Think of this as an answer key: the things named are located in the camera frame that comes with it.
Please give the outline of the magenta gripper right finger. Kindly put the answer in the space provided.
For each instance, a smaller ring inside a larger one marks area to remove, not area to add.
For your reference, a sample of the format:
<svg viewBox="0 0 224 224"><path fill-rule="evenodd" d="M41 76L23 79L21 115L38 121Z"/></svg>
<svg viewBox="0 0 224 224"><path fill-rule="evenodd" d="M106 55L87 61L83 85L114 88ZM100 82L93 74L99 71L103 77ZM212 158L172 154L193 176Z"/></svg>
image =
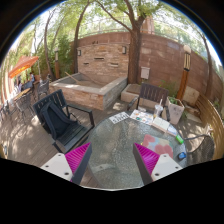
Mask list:
<svg viewBox="0 0 224 224"><path fill-rule="evenodd" d="M168 154L159 155L137 143L133 144L133 154L144 185L182 169Z"/></svg>

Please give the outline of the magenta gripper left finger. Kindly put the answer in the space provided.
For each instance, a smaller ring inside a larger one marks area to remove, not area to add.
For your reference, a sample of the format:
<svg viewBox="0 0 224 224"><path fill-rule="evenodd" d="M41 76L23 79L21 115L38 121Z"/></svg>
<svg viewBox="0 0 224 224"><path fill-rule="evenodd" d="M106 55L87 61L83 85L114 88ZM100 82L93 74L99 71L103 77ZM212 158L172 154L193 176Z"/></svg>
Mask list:
<svg viewBox="0 0 224 224"><path fill-rule="evenodd" d="M41 168L65 180L80 184L92 153L90 143L79 146L70 152L57 153Z"/></svg>

